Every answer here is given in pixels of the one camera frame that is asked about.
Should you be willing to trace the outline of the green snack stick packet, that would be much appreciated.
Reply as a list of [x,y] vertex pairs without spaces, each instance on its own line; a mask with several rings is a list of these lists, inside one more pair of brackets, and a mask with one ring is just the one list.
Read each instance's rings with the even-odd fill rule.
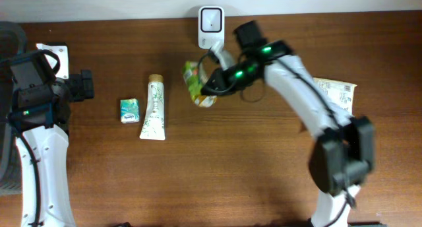
[[217,96],[201,94],[201,89],[208,80],[202,65],[198,65],[194,61],[187,61],[182,69],[182,74],[194,105],[200,108],[209,108],[216,103]]

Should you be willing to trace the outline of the cream snack bag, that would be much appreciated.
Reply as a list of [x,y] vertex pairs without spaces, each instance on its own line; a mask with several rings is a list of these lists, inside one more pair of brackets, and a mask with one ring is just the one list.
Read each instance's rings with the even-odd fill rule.
[[356,84],[316,77],[314,81],[334,103],[349,114],[353,113],[353,97]]

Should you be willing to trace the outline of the white tube with gold cap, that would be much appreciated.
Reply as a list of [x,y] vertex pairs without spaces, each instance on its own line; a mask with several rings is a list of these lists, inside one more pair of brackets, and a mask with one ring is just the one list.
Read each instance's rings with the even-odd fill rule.
[[166,139],[164,115],[164,78],[159,74],[152,74],[148,81],[147,106],[144,123],[140,132],[141,139]]

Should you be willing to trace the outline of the teal tissue pack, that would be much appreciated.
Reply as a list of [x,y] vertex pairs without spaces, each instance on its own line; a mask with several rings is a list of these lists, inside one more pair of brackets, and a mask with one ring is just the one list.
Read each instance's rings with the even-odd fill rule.
[[140,120],[139,104],[136,98],[120,101],[121,123],[136,123]]

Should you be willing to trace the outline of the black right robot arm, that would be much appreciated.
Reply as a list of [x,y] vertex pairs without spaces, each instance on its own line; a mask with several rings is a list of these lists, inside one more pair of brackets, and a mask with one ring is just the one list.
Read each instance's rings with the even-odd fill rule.
[[299,116],[314,140],[309,160],[318,187],[309,226],[348,226],[355,197],[375,168],[375,128],[368,117],[355,117],[335,104],[315,83],[298,54],[283,40],[269,42],[255,20],[234,30],[241,49],[233,60],[224,43],[206,55],[220,68],[202,84],[203,95],[227,96],[261,79]]

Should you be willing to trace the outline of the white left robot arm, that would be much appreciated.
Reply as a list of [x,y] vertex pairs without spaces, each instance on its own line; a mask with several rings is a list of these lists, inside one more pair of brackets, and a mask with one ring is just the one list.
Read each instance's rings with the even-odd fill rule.
[[22,171],[21,226],[75,226],[67,179],[70,104],[94,98],[92,73],[58,78],[59,56],[48,49],[2,62],[13,74],[7,125]]

